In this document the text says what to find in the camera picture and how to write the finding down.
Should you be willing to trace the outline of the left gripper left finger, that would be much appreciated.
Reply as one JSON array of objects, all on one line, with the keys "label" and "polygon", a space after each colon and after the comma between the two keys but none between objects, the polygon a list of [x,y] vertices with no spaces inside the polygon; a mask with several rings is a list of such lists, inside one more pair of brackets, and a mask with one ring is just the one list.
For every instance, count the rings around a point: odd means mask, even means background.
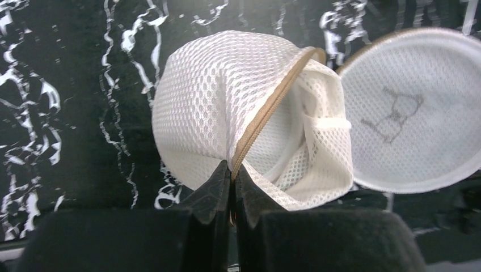
[{"label": "left gripper left finger", "polygon": [[231,172],[222,161],[182,203],[163,210],[50,214],[16,271],[226,271]]}]

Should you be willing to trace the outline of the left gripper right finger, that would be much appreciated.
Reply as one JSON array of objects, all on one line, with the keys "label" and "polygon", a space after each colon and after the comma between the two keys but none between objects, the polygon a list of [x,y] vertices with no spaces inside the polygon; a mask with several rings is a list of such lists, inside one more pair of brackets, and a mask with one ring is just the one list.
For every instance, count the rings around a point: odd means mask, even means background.
[{"label": "left gripper right finger", "polygon": [[411,230],[379,209],[288,211],[245,168],[235,176],[241,271],[425,271]]}]

